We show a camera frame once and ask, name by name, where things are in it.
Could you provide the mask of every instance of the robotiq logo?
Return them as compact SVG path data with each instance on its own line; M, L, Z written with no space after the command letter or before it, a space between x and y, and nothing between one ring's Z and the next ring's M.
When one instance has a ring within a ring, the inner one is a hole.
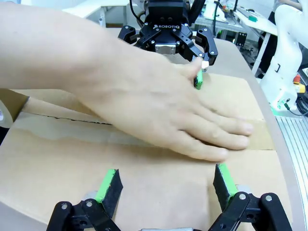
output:
M180 26L173 26L173 25L154 25L153 29L155 28L176 28L176 29L179 29Z

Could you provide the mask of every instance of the black pants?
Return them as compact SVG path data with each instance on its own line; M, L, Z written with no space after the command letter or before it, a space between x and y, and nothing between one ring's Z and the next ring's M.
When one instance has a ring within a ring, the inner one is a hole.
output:
M275 13L274 12L270 13L269 20L276 25L276 23L275 23ZM259 41L258 41L259 50L261 49L262 43L263 43L263 39L259 38ZM260 66L259 66L263 72L267 72L267 70L270 66L271 59L276 52L276 47L277 47L277 36L270 35L269 42L268 42L268 44L265 48L265 51L264 51L264 54L263 54L263 57L262 57L262 61L261 61Z

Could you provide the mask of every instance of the screw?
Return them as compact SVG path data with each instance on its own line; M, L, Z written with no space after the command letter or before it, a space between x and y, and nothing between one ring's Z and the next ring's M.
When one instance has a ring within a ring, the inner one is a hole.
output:
M63 210L65 210L67 208L67 204L63 204L62 206L61 206L61 209L63 209Z
M245 195L245 194L240 194L240 195L239 195L239 198L240 198L241 200L245 200L245 199L246 199L246 195Z
M92 206L92 202L91 201L87 201L87 207L91 207Z
M265 197L265 200L271 201L271 200L272 200L272 197L271 197L270 195L267 195L267 196Z

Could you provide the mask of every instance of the person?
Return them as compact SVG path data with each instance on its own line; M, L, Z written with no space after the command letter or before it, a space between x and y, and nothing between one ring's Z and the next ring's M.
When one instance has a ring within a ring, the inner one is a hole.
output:
M277 10L277 8L280 5L283 5L283 4L293 6L293 7L297 8L298 10L301 10L301 11L303 10L301 4L297 0L275 0L273 11L269 15L269 21L271 21L275 25L276 25L275 11ZM262 43L263 43L263 39L259 38L259 41L258 41L258 49L259 50L261 49ZM262 57L262 60L261 60L260 66L259 66L259 68L261 68L263 73L267 72L267 70L270 66L271 59L275 55L276 47L277 47L277 36L270 35L268 44L267 44L267 46L264 50L263 57Z
M252 125L193 87L201 59L175 65L89 20L8 2L0 31L0 88L71 92L118 129L193 158L222 161L249 144Z

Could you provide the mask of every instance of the human hand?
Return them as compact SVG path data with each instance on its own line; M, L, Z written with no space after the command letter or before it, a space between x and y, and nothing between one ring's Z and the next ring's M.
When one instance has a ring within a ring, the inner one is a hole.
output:
M141 140L197 159L221 161L227 149L248 146L252 126L228 118L192 86L201 59L175 65L123 42L116 47L88 81L69 89L97 115Z

